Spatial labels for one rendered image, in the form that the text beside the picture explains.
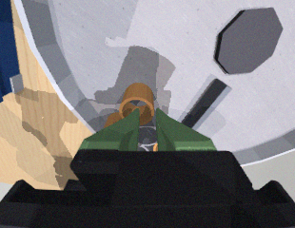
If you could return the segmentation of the blue crate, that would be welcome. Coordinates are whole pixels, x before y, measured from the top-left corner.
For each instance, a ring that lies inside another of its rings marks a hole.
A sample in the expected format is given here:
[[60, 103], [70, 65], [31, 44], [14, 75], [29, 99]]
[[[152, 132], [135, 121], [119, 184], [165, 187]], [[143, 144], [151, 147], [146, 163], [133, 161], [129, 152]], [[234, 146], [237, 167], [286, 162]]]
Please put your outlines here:
[[24, 89], [16, 52], [10, 0], [0, 0], [0, 103]]

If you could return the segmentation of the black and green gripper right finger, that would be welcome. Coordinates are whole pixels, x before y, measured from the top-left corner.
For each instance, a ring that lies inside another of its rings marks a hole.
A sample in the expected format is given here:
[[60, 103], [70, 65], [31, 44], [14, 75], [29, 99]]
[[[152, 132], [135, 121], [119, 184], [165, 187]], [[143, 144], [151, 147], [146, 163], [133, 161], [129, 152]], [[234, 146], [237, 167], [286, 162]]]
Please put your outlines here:
[[156, 108], [158, 151], [217, 151], [212, 140]]

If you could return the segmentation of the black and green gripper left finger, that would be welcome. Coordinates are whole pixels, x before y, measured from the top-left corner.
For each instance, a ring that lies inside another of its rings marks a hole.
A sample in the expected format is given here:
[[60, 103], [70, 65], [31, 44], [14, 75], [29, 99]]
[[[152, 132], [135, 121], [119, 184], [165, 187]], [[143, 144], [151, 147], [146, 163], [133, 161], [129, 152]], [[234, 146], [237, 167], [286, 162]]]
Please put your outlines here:
[[137, 151], [140, 127], [139, 108], [124, 119], [85, 138], [79, 149], [117, 149]]

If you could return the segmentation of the grey round turntable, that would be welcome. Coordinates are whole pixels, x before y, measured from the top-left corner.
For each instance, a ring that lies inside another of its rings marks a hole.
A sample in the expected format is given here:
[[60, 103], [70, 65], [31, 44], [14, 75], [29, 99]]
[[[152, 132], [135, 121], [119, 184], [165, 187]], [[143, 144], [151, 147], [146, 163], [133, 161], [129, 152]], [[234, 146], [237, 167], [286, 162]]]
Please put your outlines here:
[[295, 0], [13, 1], [35, 58], [91, 133], [142, 83], [154, 110], [241, 166], [295, 150]]

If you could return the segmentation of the bronze bushing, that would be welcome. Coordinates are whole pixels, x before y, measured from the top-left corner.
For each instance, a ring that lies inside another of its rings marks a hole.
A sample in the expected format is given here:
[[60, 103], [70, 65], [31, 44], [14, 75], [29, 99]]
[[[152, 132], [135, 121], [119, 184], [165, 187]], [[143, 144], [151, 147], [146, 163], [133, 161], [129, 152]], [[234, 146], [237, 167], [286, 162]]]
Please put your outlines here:
[[[147, 104], [136, 106], [129, 102], [132, 100], [140, 100]], [[134, 83], [126, 89], [119, 108], [121, 118], [124, 119], [136, 108], [139, 108], [140, 111], [140, 125], [147, 124], [152, 120], [154, 116], [153, 93], [150, 87], [142, 83]]]
[[153, 151], [158, 151], [158, 145], [157, 145], [157, 143], [153, 145]]
[[104, 128], [107, 127], [107, 126], [109, 126], [109, 125], [111, 125], [111, 124], [114, 124], [114, 123], [116, 123], [116, 122], [118, 122], [120, 120], [122, 120], [122, 118], [121, 118], [119, 112], [112, 113], [112, 114], [110, 114], [108, 116], [108, 119], [106, 121], [106, 124], [105, 124]]

